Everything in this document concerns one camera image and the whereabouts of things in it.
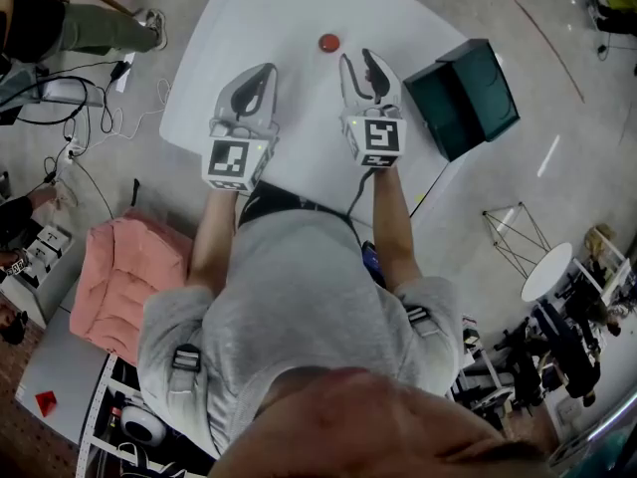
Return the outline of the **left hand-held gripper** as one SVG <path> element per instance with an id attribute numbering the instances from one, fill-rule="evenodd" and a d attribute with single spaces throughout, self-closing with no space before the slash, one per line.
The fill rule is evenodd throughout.
<path id="1" fill-rule="evenodd" d="M 278 89 L 272 63 L 250 68 L 224 87 L 217 99 L 210 135 L 201 153 L 202 179 L 215 189 L 253 192 L 278 144 L 273 129 L 258 129 L 227 120 L 270 124 Z"/>

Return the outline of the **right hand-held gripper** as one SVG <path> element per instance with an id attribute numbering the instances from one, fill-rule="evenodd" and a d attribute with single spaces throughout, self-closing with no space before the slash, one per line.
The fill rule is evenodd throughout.
<path id="1" fill-rule="evenodd" d="M 400 113 L 401 81 L 387 62 L 363 48 L 366 79 L 372 97 L 358 84 L 347 54 L 339 58 L 338 69 L 343 99 L 342 132 L 358 165 L 390 168 L 404 154 L 407 122 Z"/>

